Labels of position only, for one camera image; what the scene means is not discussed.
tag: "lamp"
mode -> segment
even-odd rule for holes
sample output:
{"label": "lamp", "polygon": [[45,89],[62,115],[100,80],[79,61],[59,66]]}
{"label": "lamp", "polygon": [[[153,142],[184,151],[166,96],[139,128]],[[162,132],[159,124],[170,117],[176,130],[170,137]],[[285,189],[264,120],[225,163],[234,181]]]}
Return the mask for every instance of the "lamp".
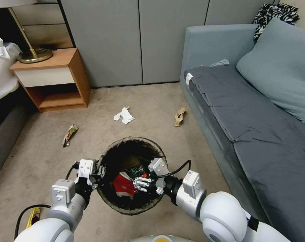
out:
{"label": "lamp", "polygon": [[53,53],[49,49],[34,49],[29,42],[26,33],[24,31],[23,26],[20,24],[15,12],[11,7],[22,6],[22,5],[29,5],[36,3],[36,0],[0,0],[0,8],[8,8],[11,16],[15,20],[22,36],[24,37],[26,43],[29,46],[29,51],[27,52],[20,52],[18,56],[18,60],[22,63],[35,63],[47,60],[53,56]]}

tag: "brass lamp base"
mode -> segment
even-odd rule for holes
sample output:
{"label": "brass lamp base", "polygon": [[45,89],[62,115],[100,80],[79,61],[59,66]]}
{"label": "brass lamp base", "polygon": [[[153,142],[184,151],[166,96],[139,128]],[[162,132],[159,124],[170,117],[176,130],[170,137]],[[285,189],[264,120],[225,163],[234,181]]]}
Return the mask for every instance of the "brass lamp base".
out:
{"label": "brass lamp base", "polygon": [[18,56],[18,61],[21,63],[36,63],[45,61],[53,56],[53,52],[49,49],[37,49],[35,50],[37,57],[32,54],[32,52],[20,52]]}

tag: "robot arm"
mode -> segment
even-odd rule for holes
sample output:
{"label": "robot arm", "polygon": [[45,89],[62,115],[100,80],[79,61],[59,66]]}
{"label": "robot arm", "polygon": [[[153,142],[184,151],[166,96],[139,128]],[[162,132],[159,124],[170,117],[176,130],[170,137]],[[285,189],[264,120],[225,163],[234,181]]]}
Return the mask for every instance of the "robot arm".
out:
{"label": "robot arm", "polygon": [[[156,158],[149,167],[161,176],[169,173],[160,169],[163,165],[163,160]],[[212,242],[290,242],[270,225],[252,217],[231,194],[216,192],[206,196],[197,172],[189,170],[184,179],[167,176],[157,184],[163,184],[163,188],[158,187],[156,192],[163,191],[174,205],[200,221]]]}
{"label": "robot arm", "polygon": [[[168,195],[173,204],[200,221],[212,242],[290,242],[248,214],[231,194],[217,192],[206,196],[199,173],[189,170],[184,179],[178,179],[171,176],[161,158],[152,160],[148,168],[151,178],[137,177],[134,186],[142,192],[156,186],[158,194]],[[91,192],[104,175],[105,167],[98,166],[95,160],[80,160],[74,182],[61,179],[52,186],[53,205],[47,218],[22,231],[15,242],[72,242]]]}
{"label": "robot arm", "polygon": [[77,166],[75,181],[60,179],[52,186],[53,204],[46,218],[22,231],[15,242],[73,242],[73,232],[89,204],[95,183],[105,175],[105,167],[97,169],[96,160],[82,159]]}

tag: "carpet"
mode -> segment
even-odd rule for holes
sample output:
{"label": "carpet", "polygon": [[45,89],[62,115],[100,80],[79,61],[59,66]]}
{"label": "carpet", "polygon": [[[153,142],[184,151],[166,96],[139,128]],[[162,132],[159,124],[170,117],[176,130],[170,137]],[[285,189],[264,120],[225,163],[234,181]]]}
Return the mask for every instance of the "carpet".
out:
{"label": "carpet", "polygon": [[[113,116],[129,106],[135,120],[124,125]],[[175,127],[179,108],[187,112]],[[79,127],[70,146],[63,137],[71,124]],[[50,188],[82,158],[99,159],[111,143],[128,136],[155,141],[164,151],[169,170],[187,159],[201,174],[208,193],[230,192],[216,160],[200,130],[179,83],[114,87],[92,90],[89,107],[32,114],[24,125],[0,171],[0,241],[12,241],[20,212],[27,206],[51,204]],[[183,177],[187,170],[177,177]],[[75,171],[70,178],[75,179]],[[23,217],[25,228],[29,212]],[[144,235],[171,234],[194,241],[207,241],[202,225],[190,219],[164,196],[153,209],[135,216],[121,215],[105,204],[98,193],[76,229],[74,241],[129,241]]]}

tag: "wooden nightstand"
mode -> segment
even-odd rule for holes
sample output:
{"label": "wooden nightstand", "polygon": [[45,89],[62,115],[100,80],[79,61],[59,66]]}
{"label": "wooden nightstand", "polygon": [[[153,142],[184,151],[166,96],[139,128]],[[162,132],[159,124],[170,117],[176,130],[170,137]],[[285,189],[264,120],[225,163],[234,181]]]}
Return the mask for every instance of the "wooden nightstand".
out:
{"label": "wooden nightstand", "polygon": [[16,62],[10,69],[42,112],[87,108],[90,85],[76,48],[53,51],[43,62]]}

